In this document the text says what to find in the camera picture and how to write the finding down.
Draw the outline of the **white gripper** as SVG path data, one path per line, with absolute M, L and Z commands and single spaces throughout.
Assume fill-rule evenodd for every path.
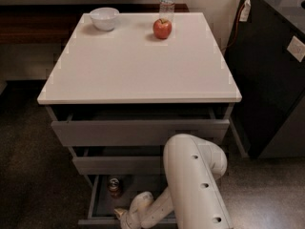
M 151 192 L 138 194 L 131 203 L 130 209 L 115 208 L 114 213 L 120 220 L 122 229 L 141 229 L 141 216 L 153 204 Z

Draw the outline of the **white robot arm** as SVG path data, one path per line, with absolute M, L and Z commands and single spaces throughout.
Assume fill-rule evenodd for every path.
M 216 144 L 194 135 L 174 135 L 166 143 L 163 165 L 167 188 L 154 198 L 137 195 L 129 209 L 116 208 L 121 229 L 150 229 L 174 214 L 178 229 L 233 229 L 216 181 L 227 158 Z

